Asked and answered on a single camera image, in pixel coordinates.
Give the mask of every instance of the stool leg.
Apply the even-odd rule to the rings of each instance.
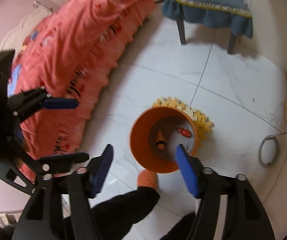
[[[186,44],[186,35],[184,31],[184,22],[183,20],[177,21],[178,31],[179,31],[179,38],[181,44]]]
[[[236,45],[237,38],[238,36],[235,36],[232,33],[230,33],[230,39],[229,39],[229,44],[228,44],[228,49],[227,49],[228,54],[232,54],[233,49]]]

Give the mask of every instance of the coral blanket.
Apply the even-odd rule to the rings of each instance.
[[[20,68],[14,93],[44,85],[54,97],[80,104],[74,110],[42,109],[25,120],[29,155],[39,159],[79,147],[110,70],[154,8],[153,0],[70,0],[36,26],[12,66]],[[26,165],[21,171],[34,180]]]

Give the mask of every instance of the orange sock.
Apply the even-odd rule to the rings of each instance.
[[[156,177],[157,173],[149,170],[143,170],[138,175],[137,187],[152,187],[153,189],[156,189]]]

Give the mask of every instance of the yellow rug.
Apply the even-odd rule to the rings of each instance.
[[[203,114],[200,110],[191,108],[190,106],[185,104],[183,101],[180,101],[178,98],[174,98],[174,99],[172,99],[171,97],[158,98],[156,102],[152,104],[152,107],[156,107],[156,106],[167,106],[167,107],[177,108],[185,112],[187,115],[189,115],[197,128],[198,139],[199,139],[198,142],[200,142],[200,140],[205,140],[206,133],[210,133],[212,131],[213,122],[211,122],[209,118],[206,117],[205,114]]]

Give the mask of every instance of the white tile floor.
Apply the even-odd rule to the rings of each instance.
[[[82,142],[92,157],[101,155],[108,143],[115,151],[103,191],[92,205],[136,189],[143,168],[132,157],[130,129],[161,96],[177,97],[213,121],[213,133],[197,152],[203,165],[222,175],[243,173],[260,191],[269,170],[259,165],[258,148],[264,137],[283,129],[286,76],[241,45],[228,55],[228,30],[186,24],[186,38],[187,45],[181,45],[175,21],[164,18],[158,7],[110,75]],[[267,155],[273,151],[273,145],[266,147]],[[158,178],[158,205],[125,239],[158,240],[195,210],[180,172]]]

